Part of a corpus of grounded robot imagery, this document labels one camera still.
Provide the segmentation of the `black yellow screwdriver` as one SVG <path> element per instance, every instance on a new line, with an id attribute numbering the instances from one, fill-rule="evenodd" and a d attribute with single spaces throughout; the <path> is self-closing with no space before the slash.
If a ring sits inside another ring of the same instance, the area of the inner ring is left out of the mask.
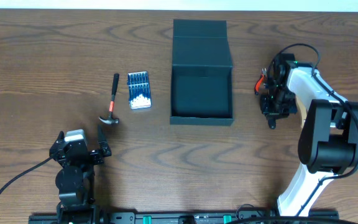
<path id="1" fill-rule="evenodd" d="M 276 120 L 273 118 L 268 119 L 268 126 L 270 129 L 275 129 L 276 128 Z"/>

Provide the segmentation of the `orange scraper wooden handle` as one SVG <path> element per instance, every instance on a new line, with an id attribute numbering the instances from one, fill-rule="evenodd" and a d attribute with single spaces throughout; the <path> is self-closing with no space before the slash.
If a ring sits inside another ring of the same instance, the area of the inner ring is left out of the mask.
<path id="1" fill-rule="evenodd" d="M 300 126 L 301 126 L 301 129 L 303 129 L 308 110 L 306 109 L 305 105 L 301 102 L 299 97 L 296 96 L 295 99 L 296 99 L 297 110 L 300 113 Z"/>

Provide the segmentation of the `red handled cutting pliers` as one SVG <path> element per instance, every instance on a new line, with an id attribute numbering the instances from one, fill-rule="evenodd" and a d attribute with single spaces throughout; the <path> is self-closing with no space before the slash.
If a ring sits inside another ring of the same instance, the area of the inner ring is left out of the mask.
<path id="1" fill-rule="evenodd" d="M 259 94 L 260 86 L 262 84 L 264 84 L 266 76 L 267 76 L 267 69 L 266 68 L 261 69 L 260 78 L 258 79 L 258 81 L 256 82 L 256 84 L 254 86 L 254 94 L 255 95 Z"/>

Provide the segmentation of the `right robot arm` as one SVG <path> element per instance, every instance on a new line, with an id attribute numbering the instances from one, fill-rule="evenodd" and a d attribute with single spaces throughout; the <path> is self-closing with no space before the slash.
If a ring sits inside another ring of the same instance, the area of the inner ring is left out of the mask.
<path id="1" fill-rule="evenodd" d="M 281 216 L 306 217 L 330 182 L 358 169 L 358 102 L 337 94 L 314 64 L 283 52 L 263 70 L 259 83 L 267 89 L 260 109 L 270 129 L 278 119 L 301 114 L 300 165 L 278 197 L 277 210 Z"/>

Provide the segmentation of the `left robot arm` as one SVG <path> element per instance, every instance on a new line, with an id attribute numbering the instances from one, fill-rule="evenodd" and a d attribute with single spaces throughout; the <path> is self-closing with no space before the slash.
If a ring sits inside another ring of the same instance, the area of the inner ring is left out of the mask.
<path id="1" fill-rule="evenodd" d="M 108 214 L 95 204 L 94 196 L 94 166 L 103 164 L 104 158 L 112 155 L 100 125 L 98 144 L 98 149 L 88 150 L 85 132 L 77 129 L 60 132 L 50 148 L 50 157 L 62 167 L 55 178 L 60 199 L 57 223 L 109 223 Z"/>

